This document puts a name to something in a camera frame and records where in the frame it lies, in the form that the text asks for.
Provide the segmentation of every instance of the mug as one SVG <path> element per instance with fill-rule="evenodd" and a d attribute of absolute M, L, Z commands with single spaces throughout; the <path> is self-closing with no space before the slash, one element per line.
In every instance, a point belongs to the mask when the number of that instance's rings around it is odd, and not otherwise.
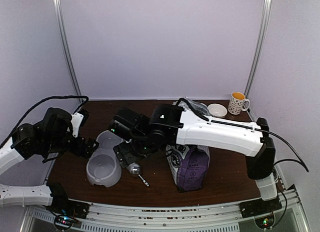
<path fill-rule="evenodd" d="M 231 99 L 228 106 L 228 112 L 232 115 L 239 115 L 242 111 L 247 111 L 250 106 L 250 100 L 245 98 L 240 92 L 234 92 L 231 94 Z"/>

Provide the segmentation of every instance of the white backdrop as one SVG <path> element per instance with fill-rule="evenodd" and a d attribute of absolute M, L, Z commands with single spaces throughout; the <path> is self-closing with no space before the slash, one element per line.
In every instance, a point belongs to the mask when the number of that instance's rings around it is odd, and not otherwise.
<path fill-rule="evenodd" d="M 320 0 L 272 0 L 260 64 L 249 94 L 257 117 L 286 138 L 304 158 L 280 167 L 287 186 L 293 183 L 313 232 L 319 231 L 320 208 Z M 295 158 L 274 140 L 276 157 Z"/>
<path fill-rule="evenodd" d="M 264 0 L 61 0 L 91 99 L 229 98 L 244 91 Z"/>
<path fill-rule="evenodd" d="M 0 141 L 39 100 L 74 94 L 65 62 L 53 0 L 0 0 Z M 48 101 L 26 117 L 41 120 L 48 107 L 73 111 L 76 100 Z M 7 170 L 0 184 L 35 186 L 44 182 L 50 163 L 33 156 Z M 20 227 L 22 207 L 0 208 L 0 232 Z"/>

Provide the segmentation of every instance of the purple bag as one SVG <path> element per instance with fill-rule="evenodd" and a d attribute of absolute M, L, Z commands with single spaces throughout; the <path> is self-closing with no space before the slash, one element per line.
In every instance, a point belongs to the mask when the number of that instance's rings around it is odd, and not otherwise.
<path fill-rule="evenodd" d="M 167 146 L 167 157 L 175 185 L 179 191 L 202 188 L 209 168 L 210 153 L 207 146 Z"/>

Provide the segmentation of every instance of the dark wood surface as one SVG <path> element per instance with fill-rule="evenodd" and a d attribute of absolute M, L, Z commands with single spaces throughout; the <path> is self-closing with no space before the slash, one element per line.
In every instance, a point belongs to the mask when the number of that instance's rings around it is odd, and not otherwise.
<path fill-rule="evenodd" d="M 112 117 L 120 107 L 151 116 L 154 108 L 172 101 L 91 101 L 85 109 L 90 117 L 81 129 L 84 137 L 96 138 L 107 129 Z M 209 105 L 227 101 L 203 101 Z M 226 119 L 250 121 L 247 113 L 238 116 L 228 114 Z M 50 182 L 60 182 L 71 199 L 93 203 L 137 207 L 175 207 L 212 205 L 253 199 L 260 196 L 256 184 L 247 178 L 245 157 L 242 154 L 210 148 L 210 166 L 203 188 L 198 191 L 179 193 L 174 184 L 164 152 L 139 161 L 143 177 L 150 183 L 146 187 L 139 178 L 133 178 L 126 169 L 122 170 L 119 182 L 113 187 L 92 186 L 87 181 L 87 160 L 66 153 L 57 159 L 49 177 Z"/>

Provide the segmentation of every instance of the black and white robotic arm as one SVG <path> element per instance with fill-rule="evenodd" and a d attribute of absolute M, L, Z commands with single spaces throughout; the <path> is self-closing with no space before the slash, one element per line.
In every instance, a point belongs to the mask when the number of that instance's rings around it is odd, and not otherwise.
<path fill-rule="evenodd" d="M 90 158 L 99 144 L 79 136 L 79 128 L 88 116 L 85 110 L 70 115 L 62 109 L 49 108 L 43 120 L 19 126 L 0 149 L 0 175 L 36 154 L 42 155 L 43 163 L 66 151 Z M 0 184 L 0 207 L 16 205 L 44 205 L 59 212 L 68 209 L 68 197 L 58 183 L 32 187 Z"/>
<path fill-rule="evenodd" d="M 143 159 L 164 145 L 203 145 L 246 156 L 247 175 L 256 181 L 264 201 L 278 196 L 272 174 L 275 147 L 267 121 L 236 122 L 201 114 L 192 105 L 160 105 L 151 118 L 130 109 L 119 110 L 109 130 L 126 140 L 114 147 L 123 167 Z"/>

